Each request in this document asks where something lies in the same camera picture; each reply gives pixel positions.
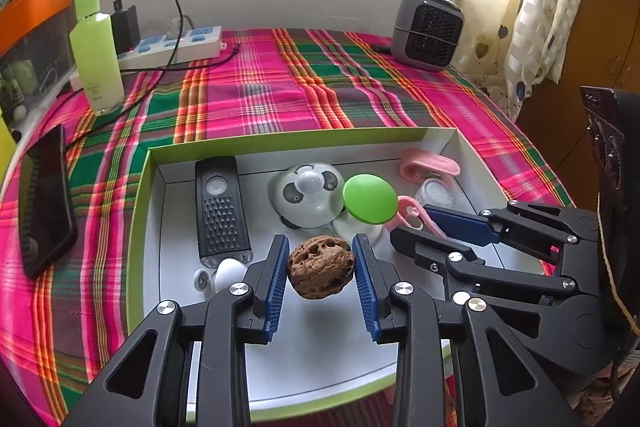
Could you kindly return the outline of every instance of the blue gripper pad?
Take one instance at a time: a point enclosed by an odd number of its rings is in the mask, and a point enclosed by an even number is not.
[[[268,342],[271,342],[273,333],[278,331],[278,323],[280,322],[280,312],[282,311],[282,299],[284,297],[284,288],[287,285],[287,263],[289,262],[289,239],[284,238],[276,266],[273,269],[273,276],[269,285],[269,293],[265,302],[265,317],[263,331],[267,336]]]
[[[360,295],[360,305],[362,306],[362,315],[364,316],[364,324],[367,331],[371,333],[371,340],[377,342],[380,338],[380,321],[378,320],[378,297],[371,277],[369,268],[362,253],[362,247],[358,236],[353,238],[351,243],[353,255],[356,260],[356,285],[358,286],[358,295]]]
[[[424,209],[447,237],[479,247],[486,247],[490,243],[500,243],[500,234],[491,228],[485,217],[431,204],[425,204]]]

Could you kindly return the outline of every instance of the space heater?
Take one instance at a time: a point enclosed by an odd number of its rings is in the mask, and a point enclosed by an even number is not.
[[[465,17],[449,0],[402,0],[391,53],[398,62],[440,71],[456,51]]]

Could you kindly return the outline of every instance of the orange shelf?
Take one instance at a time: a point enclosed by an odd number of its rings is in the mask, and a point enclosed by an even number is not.
[[[34,28],[69,6],[71,0],[12,0],[0,10],[0,57]]]

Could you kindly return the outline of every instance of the green plastic bottle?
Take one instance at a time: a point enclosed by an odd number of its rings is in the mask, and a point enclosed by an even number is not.
[[[124,101],[111,17],[100,13],[100,0],[75,0],[75,4],[78,24],[69,33],[71,49],[84,93],[100,116],[115,111]]]

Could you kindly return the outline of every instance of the smartphone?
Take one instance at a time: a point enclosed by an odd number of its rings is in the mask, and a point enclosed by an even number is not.
[[[65,128],[61,125],[22,157],[18,225],[22,269],[30,279],[36,279],[78,238],[66,176]]]

